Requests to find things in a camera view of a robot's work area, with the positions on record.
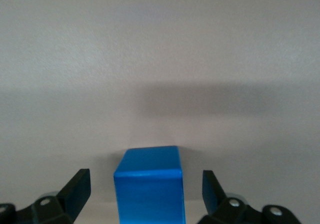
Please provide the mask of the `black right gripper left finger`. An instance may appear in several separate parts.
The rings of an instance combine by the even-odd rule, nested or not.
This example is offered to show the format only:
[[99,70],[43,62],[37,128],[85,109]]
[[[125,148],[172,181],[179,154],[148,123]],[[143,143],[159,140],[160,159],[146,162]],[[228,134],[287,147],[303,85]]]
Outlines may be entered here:
[[80,169],[58,193],[44,195],[26,208],[0,203],[0,224],[74,224],[90,195],[90,170]]

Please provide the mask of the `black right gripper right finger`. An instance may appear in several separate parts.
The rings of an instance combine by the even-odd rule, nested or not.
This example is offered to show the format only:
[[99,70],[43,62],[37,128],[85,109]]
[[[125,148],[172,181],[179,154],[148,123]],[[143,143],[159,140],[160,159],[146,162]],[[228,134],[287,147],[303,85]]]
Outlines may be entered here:
[[258,211],[237,197],[228,197],[213,171],[202,174],[202,198],[207,209],[202,224],[301,224],[283,206],[270,204]]

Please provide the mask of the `blue wooden cube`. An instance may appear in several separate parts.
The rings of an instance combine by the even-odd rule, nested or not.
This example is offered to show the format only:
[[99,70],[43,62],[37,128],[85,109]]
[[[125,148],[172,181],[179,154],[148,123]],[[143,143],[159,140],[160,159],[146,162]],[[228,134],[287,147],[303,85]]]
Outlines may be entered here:
[[128,149],[114,172],[119,224],[186,224],[177,146]]

